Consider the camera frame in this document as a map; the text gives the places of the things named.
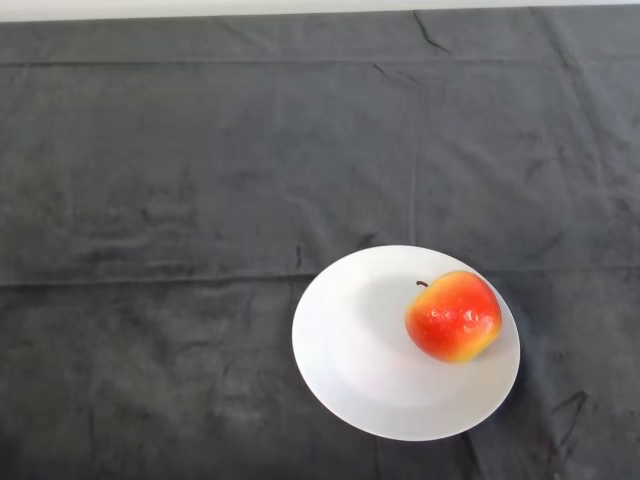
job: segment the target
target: plate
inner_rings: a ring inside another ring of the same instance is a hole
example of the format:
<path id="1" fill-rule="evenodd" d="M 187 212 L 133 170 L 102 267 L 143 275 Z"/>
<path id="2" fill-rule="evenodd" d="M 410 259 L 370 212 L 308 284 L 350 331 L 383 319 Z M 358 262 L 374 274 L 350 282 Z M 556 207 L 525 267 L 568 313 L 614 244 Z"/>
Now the plate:
<path id="1" fill-rule="evenodd" d="M 423 290 L 416 281 L 456 270 L 478 274 L 443 253 L 396 245 L 361 250 L 320 273 L 292 328 L 298 368 L 318 400 L 354 427 L 397 440 L 448 437 L 491 415 L 520 363 L 518 330 L 496 289 L 487 282 L 500 303 L 502 332 L 467 364 L 423 353 L 404 325 Z"/>

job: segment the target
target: tablecloth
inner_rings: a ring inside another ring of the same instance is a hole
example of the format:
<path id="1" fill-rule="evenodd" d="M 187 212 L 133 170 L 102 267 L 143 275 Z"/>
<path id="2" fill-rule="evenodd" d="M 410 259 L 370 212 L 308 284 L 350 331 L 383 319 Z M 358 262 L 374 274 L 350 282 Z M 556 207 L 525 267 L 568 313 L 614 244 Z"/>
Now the tablecloth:
<path id="1" fill-rule="evenodd" d="M 0 477 L 640 478 L 640 9 L 0 25 Z M 323 268 L 469 263 L 488 420 L 376 438 L 291 347 Z"/>

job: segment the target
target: apple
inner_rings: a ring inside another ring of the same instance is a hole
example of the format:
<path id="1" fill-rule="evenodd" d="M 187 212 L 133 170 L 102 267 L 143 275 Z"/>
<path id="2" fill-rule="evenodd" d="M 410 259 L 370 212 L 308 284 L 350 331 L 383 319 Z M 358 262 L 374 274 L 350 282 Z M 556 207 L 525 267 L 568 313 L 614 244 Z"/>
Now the apple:
<path id="1" fill-rule="evenodd" d="M 473 359 L 502 329 L 500 305 L 491 288 L 471 272 L 437 278 L 407 310 L 405 324 L 414 343 L 429 355 L 451 363 Z"/>

